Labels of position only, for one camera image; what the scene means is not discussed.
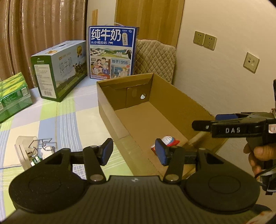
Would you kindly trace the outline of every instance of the ribbed black surface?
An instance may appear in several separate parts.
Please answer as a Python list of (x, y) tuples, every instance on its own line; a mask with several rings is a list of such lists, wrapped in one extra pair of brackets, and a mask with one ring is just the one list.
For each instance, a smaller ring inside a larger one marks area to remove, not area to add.
[(92, 185), (74, 206), (53, 214), (20, 210), (4, 224), (244, 224), (252, 211), (218, 215), (193, 205), (176, 185), (158, 177), (111, 176), (103, 185)]

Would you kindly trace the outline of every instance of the finger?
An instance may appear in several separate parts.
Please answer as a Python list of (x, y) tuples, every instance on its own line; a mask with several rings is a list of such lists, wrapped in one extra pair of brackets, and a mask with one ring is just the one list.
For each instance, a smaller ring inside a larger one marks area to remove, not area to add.
[(252, 152), (252, 150), (250, 149), (249, 144), (247, 143), (244, 146), (243, 153), (248, 154), (248, 153), (251, 153), (251, 152)]
[(254, 166), (259, 166), (259, 161), (257, 160), (257, 158), (254, 156), (254, 153), (251, 152), (248, 156), (248, 161), (250, 166), (254, 167)]
[(254, 175), (256, 176), (258, 173), (260, 173), (262, 171), (260, 166), (254, 166), (252, 167), (252, 171), (254, 173)]
[(254, 155), (261, 161), (276, 159), (276, 144), (258, 146), (254, 149)]

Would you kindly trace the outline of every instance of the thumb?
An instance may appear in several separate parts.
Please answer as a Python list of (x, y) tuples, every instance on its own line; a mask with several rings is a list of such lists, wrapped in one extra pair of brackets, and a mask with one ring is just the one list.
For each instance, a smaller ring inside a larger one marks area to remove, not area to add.
[(258, 146), (254, 149), (254, 155), (258, 160), (268, 161), (276, 159), (276, 144)]

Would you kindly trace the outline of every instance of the wall socket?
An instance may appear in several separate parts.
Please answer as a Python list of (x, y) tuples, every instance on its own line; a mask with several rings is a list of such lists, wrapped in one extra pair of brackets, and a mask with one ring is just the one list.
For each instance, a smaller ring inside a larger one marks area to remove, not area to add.
[(196, 31), (195, 32), (195, 36), (193, 38), (193, 42), (195, 44), (198, 44), (198, 45), (203, 45), (203, 42), (204, 42), (204, 37), (205, 37), (205, 34), (204, 33), (201, 33), (201, 32), (198, 32)]
[(247, 52), (243, 66), (253, 73), (256, 72), (260, 59)]
[(204, 47), (214, 50), (216, 43), (217, 43), (216, 37), (210, 36), (208, 34), (205, 35), (205, 39), (204, 39), (204, 43), (203, 43)]

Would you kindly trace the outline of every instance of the tablecloth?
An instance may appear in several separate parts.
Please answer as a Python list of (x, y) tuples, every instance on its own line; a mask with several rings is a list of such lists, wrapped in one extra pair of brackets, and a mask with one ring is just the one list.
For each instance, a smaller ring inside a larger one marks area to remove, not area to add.
[[(1, 124), (0, 221), (15, 210), (8, 188), (12, 179), (23, 172), (14, 148), (18, 136), (52, 138), (57, 150), (70, 148), (71, 151), (101, 145), (110, 137), (99, 115), (96, 81), (86, 77), (61, 103), (42, 99), (38, 89), (32, 89), (33, 105)], [(116, 145), (102, 170), (107, 179), (110, 175), (132, 175)], [(73, 172), (85, 179), (83, 165), (74, 165)]]

